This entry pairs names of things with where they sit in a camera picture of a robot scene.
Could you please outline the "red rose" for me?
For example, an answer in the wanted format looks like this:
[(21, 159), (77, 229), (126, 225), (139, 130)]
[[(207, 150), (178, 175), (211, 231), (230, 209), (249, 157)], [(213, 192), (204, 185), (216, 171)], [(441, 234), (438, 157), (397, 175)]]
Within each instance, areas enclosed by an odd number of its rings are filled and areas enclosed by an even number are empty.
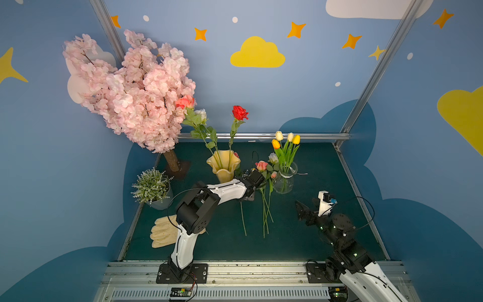
[(234, 120), (233, 120), (233, 123), (231, 125), (230, 139), (229, 139), (229, 143), (228, 143), (228, 145), (229, 145), (228, 168), (229, 169), (231, 167), (231, 151), (232, 151), (232, 145), (233, 145), (234, 138), (235, 138), (240, 126), (245, 123), (245, 120), (249, 119), (249, 117), (248, 117), (249, 112), (241, 106), (234, 106), (233, 109), (232, 109), (232, 113), (233, 113)]

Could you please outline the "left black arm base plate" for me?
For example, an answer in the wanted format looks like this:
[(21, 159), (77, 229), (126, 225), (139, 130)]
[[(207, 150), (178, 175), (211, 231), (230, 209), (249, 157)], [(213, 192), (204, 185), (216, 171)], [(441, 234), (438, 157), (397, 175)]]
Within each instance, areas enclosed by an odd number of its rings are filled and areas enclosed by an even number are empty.
[(185, 269), (179, 269), (174, 263), (161, 264), (156, 277), (157, 284), (187, 284), (195, 281), (206, 284), (208, 264), (190, 264)]

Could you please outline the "cream white tulip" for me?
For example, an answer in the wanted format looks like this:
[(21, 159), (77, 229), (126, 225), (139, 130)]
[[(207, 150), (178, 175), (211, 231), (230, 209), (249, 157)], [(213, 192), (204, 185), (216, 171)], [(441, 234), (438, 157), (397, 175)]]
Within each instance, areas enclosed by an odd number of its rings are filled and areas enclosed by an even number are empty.
[(292, 152), (293, 152), (293, 139), (295, 137), (295, 134), (294, 133), (289, 133), (288, 134), (288, 137), (287, 137), (287, 140), (286, 140), (286, 144), (284, 146), (284, 150), (285, 150), (285, 166), (287, 168), (289, 168), (289, 166), (291, 165), (291, 157), (292, 157)]

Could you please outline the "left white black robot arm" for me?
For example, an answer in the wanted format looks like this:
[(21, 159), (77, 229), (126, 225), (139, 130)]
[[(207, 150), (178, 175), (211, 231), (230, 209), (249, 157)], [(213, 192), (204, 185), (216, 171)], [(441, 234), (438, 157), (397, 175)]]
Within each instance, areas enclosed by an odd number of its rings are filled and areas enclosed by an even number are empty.
[(175, 273), (187, 273), (194, 260), (196, 240), (211, 221), (217, 207), (227, 201), (253, 195), (265, 181), (259, 171), (229, 182), (207, 185), (197, 182), (176, 208), (177, 239), (169, 265)]

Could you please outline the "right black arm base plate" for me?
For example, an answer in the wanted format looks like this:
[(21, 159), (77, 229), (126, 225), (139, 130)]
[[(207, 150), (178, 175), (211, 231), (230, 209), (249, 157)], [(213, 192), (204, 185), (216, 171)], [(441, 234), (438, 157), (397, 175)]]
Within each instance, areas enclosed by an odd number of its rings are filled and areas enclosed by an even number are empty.
[(305, 264), (306, 275), (308, 283), (310, 284), (322, 284), (322, 283), (338, 283), (339, 271), (333, 267), (331, 263), (315, 263), (309, 261)]

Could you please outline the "pale pink tulip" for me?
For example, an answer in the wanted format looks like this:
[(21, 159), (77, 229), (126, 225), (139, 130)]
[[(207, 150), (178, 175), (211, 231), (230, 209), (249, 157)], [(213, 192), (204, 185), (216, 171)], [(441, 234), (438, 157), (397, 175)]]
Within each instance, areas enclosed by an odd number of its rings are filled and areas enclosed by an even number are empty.
[(282, 145), (282, 147), (284, 148), (284, 146), (285, 146), (285, 144), (286, 144), (286, 141), (285, 141), (285, 143), (284, 143), (284, 144), (282, 144), (282, 142), (283, 142), (283, 140), (284, 140), (283, 133), (282, 133), (282, 132), (280, 132), (280, 131), (277, 131), (277, 132), (275, 133), (275, 139), (277, 139), (277, 140), (280, 142), (280, 144)]

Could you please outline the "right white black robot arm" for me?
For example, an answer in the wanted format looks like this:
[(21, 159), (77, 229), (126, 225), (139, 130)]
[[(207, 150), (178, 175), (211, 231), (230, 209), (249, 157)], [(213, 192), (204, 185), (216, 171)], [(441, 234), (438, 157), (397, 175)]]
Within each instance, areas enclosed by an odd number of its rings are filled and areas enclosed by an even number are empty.
[(333, 203), (321, 213), (296, 201), (298, 220), (318, 231), (333, 247), (333, 254), (323, 263), (309, 260), (305, 264), (309, 283), (340, 282), (360, 301), (407, 301), (386, 277), (380, 265), (355, 239), (356, 227), (342, 213), (332, 214)]

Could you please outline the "orange yellow tulip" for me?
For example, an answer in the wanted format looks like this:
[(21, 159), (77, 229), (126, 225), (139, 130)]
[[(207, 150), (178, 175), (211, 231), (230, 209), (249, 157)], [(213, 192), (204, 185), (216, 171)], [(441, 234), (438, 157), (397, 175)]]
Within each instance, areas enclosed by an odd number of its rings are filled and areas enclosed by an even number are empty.
[(279, 171), (287, 172), (287, 167), (285, 166), (285, 150), (280, 144), (277, 139), (272, 140), (272, 147), (274, 149), (274, 153), (277, 155), (279, 159)]

